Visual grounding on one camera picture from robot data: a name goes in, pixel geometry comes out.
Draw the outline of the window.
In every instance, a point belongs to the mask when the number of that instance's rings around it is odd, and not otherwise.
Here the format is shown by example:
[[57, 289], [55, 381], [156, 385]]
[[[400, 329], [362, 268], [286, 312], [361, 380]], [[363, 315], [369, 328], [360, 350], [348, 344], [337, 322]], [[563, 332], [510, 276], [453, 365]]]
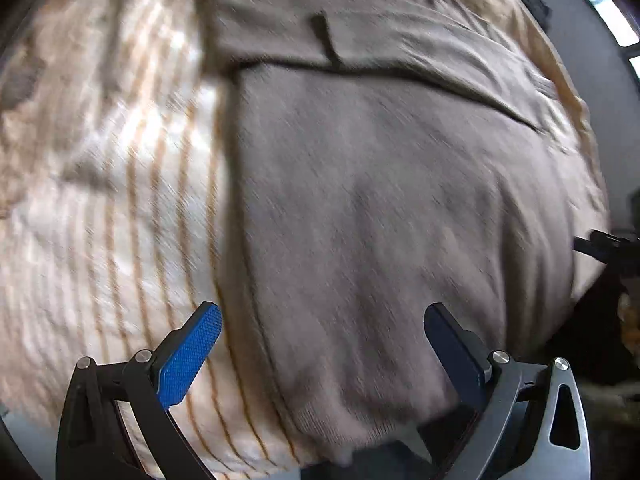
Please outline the window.
[[620, 55], [639, 79], [639, 18], [624, 0], [586, 0], [614, 38]]

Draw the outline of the cream striped blanket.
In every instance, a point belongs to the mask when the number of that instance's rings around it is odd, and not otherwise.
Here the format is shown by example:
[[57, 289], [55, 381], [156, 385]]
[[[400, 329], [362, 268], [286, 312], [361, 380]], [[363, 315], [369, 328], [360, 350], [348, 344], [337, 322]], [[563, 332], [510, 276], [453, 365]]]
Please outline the cream striped blanket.
[[[574, 234], [608, 228], [588, 108], [521, 0], [458, 0], [555, 85], [544, 111]], [[213, 292], [217, 84], [201, 83], [194, 0], [36, 0], [1, 69], [1, 400], [53, 426], [66, 365], [123, 358]], [[235, 348], [214, 350], [178, 408], [223, 479], [318, 458], [256, 396]]]

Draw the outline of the taupe knit garment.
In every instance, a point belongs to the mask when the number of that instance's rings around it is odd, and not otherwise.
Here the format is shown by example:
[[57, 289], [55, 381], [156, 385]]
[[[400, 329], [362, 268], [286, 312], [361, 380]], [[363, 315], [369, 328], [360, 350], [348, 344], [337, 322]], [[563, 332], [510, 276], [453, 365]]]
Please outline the taupe knit garment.
[[570, 312], [551, 86], [457, 0], [209, 0], [229, 106], [239, 340], [283, 418], [347, 463], [456, 397], [440, 302], [526, 358]]

